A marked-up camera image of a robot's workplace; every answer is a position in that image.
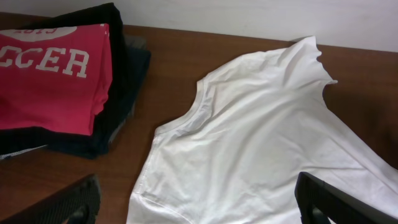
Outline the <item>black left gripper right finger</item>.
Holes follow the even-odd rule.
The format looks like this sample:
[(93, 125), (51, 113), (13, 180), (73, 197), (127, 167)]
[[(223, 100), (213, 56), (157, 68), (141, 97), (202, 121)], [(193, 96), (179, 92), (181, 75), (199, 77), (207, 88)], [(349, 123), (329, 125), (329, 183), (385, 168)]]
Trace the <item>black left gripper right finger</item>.
[(308, 172), (299, 173), (295, 198), (303, 224), (397, 224), (396, 218)]

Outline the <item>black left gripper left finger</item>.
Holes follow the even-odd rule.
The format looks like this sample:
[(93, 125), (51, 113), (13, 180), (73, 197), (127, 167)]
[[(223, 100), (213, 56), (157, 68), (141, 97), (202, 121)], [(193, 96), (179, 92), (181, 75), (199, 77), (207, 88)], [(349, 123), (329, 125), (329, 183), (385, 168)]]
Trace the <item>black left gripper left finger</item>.
[(94, 174), (4, 219), (1, 224), (95, 224), (101, 188)]

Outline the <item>white t-shirt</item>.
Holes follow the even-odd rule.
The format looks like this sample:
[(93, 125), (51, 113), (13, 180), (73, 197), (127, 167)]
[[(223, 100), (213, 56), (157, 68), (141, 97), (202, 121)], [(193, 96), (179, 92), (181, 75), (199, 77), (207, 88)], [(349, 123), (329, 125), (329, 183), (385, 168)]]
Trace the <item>white t-shirt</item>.
[(241, 55), (198, 81), (183, 116), (155, 130), (128, 223), (299, 223), (308, 172), (397, 216), (397, 171), (327, 107), (315, 37)]

